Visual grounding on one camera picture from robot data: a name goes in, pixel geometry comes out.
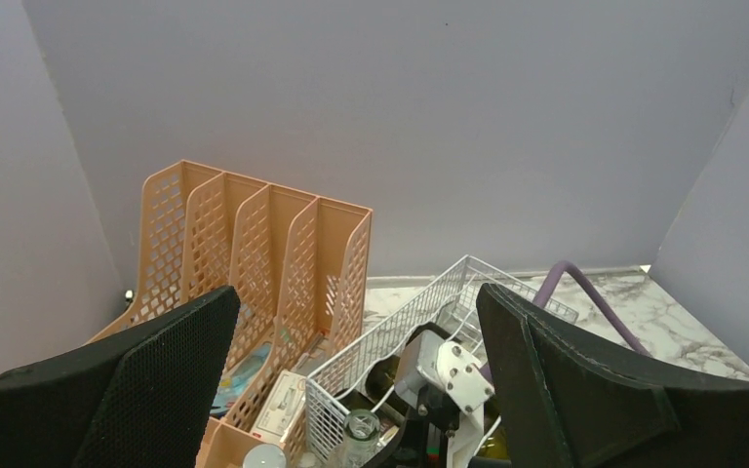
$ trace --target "white marble surface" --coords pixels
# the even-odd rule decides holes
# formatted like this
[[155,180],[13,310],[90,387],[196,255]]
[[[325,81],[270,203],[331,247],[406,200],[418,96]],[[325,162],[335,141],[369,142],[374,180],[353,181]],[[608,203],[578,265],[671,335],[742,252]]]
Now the white marble surface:
[[[749,380],[749,367],[642,271],[592,275],[590,281],[627,328],[658,360],[695,371]],[[521,278],[538,289],[543,277]],[[365,330],[396,311],[423,287],[366,291]],[[575,324],[626,346],[587,294],[565,275],[553,298],[578,312]]]

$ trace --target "gray wall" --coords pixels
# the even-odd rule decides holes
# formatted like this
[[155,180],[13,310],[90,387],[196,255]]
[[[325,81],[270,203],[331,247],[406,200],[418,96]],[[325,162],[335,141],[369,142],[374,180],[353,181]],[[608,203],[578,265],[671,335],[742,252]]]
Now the gray wall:
[[84,343],[120,282],[18,0],[0,2],[0,372]]
[[373,207],[374,275],[649,263],[749,86],[749,1],[25,5],[128,287],[180,158]]
[[650,274],[749,364],[749,95]]

